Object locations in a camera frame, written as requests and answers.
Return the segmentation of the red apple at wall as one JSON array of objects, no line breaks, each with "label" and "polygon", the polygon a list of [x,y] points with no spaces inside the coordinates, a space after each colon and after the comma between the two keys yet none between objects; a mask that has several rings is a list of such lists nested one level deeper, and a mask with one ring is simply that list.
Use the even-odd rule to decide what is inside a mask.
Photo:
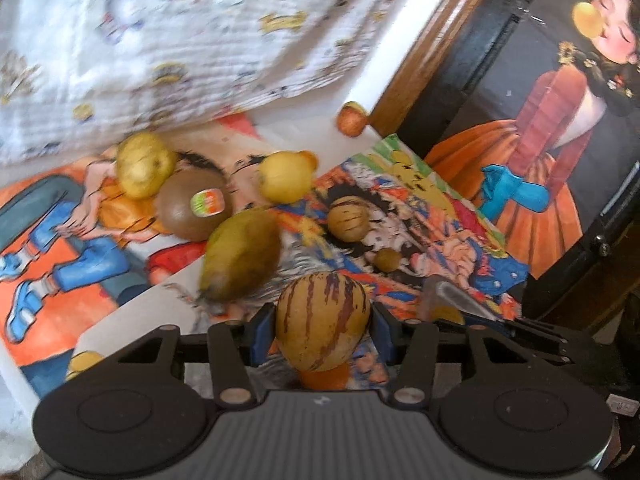
[{"label": "red apple at wall", "polygon": [[368,112],[354,101],[346,102],[335,119],[337,130],[350,138],[360,136],[368,122]]}]

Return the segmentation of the orange dress girl poster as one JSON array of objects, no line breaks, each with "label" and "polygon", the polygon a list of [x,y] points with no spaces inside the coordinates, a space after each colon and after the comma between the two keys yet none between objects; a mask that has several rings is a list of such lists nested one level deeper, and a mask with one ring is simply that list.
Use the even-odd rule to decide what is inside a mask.
[{"label": "orange dress girl poster", "polygon": [[568,179],[597,124],[639,107],[639,0],[582,0],[572,21],[586,45],[560,42],[558,68],[536,79],[515,117],[455,133],[425,159],[535,278],[582,237]]}]

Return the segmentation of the orange boy drawing sheet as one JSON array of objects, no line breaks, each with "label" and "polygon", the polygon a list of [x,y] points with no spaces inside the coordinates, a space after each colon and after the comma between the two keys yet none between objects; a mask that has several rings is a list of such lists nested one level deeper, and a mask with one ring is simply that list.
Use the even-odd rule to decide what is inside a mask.
[{"label": "orange boy drawing sheet", "polygon": [[1,347],[37,396],[64,382],[80,336],[182,270],[203,244],[172,235],[154,200],[130,200],[115,152],[1,191]]}]

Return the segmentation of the small orange mandarin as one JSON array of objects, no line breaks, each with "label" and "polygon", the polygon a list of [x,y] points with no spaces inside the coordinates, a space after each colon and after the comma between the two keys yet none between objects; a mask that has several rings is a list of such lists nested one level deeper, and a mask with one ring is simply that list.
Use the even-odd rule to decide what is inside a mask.
[{"label": "small orange mandarin", "polygon": [[350,377],[350,365],[345,362],[330,370],[322,372],[310,372],[300,370],[298,378],[302,386],[314,391],[344,390]]}]

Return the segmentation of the tiny brown round fruit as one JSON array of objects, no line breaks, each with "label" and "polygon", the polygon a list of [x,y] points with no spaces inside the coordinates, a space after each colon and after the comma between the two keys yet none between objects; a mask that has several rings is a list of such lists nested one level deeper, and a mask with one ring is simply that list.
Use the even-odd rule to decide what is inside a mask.
[{"label": "tiny brown round fruit", "polygon": [[373,258],[373,265],[383,273],[392,273],[398,269],[401,253],[393,248],[381,248]]}]

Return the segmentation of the brown wooden door frame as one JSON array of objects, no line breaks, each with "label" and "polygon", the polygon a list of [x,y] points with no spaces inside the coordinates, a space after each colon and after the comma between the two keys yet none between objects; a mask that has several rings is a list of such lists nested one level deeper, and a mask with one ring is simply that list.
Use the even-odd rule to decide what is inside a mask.
[{"label": "brown wooden door frame", "polygon": [[463,25],[481,2],[439,1],[371,112],[369,125],[382,138],[398,131],[409,110],[446,58]]}]

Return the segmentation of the small striped brown fruit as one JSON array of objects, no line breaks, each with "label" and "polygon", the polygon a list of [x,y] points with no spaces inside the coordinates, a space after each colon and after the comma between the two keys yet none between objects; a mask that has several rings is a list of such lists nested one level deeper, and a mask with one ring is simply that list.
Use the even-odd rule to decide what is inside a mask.
[{"label": "small striped brown fruit", "polygon": [[369,208],[358,196],[344,196],[334,200],[326,216],[330,233],[346,243],[361,242],[369,232]]}]

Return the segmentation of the large striped pepino melon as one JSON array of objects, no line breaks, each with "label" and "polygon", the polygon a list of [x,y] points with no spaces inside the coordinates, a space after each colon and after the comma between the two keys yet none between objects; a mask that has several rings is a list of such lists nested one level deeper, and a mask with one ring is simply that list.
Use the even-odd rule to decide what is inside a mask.
[{"label": "large striped pepino melon", "polygon": [[367,291],[347,275],[316,272],[296,278],[277,303],[278,347],[300,372],[333,370],[354,353],[370,312]]}]

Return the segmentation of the brown kiwi with sticker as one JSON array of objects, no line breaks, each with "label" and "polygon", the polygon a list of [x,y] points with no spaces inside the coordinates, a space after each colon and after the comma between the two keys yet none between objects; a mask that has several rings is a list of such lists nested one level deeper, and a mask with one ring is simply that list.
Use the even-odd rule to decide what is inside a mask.
[{"label": "brown kiwi with sticker", "polygon": [[171,234],[204,242],[234,211],[227,181],[219,171],[189,169],[173,174],[155,201],[157,219]]}]

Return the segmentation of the small orange behind lemon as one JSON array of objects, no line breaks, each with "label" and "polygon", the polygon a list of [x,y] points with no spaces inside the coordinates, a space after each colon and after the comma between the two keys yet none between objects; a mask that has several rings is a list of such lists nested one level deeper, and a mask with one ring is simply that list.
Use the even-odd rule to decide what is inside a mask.
[{"label": "small orange behind lemon", "polygon": [[316,154],[314,154],[314,152],[300,151],[299,155],[302,156],[306,160],[306,162],[308,162],[312,171],[316,171],[318,169],[319,161],[318,161],[318,157],[316,156]]}]

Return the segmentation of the yellow bumpy quince fruit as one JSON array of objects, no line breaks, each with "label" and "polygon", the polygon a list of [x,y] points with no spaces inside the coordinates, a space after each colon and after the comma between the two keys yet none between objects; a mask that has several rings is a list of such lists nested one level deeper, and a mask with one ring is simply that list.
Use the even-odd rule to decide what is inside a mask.
[{"label": "yellow bumpy quince fruit", "polygon": [[116,180],[126,196],[143,200],[160,190],[176,165],[176,153],[157,134],[141,131],[119,144]]}]

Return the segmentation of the white cartoon print cloth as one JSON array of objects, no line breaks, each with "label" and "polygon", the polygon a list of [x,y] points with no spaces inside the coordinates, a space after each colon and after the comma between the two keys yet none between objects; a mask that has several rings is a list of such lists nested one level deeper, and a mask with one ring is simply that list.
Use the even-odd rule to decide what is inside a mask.
[{"label": "white cartoon print cloth", "polygon": [[396,0],[1,0],[1,159],[294,98],[369,53]]}]

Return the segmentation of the colourful anime drawing sheet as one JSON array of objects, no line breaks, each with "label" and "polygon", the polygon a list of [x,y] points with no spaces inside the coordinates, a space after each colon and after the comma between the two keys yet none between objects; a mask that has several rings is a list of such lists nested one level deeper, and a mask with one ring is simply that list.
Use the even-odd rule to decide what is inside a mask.
[{"label": "colourful anime drawing sheet", "polygon": [[[361,242],[334,237],[326,216],[334,200],[358,196],[369,208],[369,232]],[[349,157],[314,182],[291,205],[273,207],[283,249],[277,274],[250,296],[222,306],[195,303],[194,260],[154,285],[126,306],[107,315],[79,339],[68,377],[88,370],[106,356],[163,322],[191,334],[209,325],[249,320],[285,286],[312,272],[335,271],[361,283],[369,297],[406,320],[416,316],[424,278],[453,281],[504,320],[514,320],[521,306],[510,290],[525,282],[528,269],[510,256],[495,229],[474,206],[448,185],[397,138]],[[383,273],[373,265],[381,248],[401,253],[398,269]]]}]

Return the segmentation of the yellow lemon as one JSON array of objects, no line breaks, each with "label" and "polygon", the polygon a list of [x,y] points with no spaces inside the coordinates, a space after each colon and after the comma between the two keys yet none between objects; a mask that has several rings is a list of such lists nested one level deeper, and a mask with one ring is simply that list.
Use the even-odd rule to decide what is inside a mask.
[{"label": "yellow lemon", "polygon": [[312,188],[314,171],[299,152],[277,152],[258,166],[258,188],[274,204],[292,204]]}]

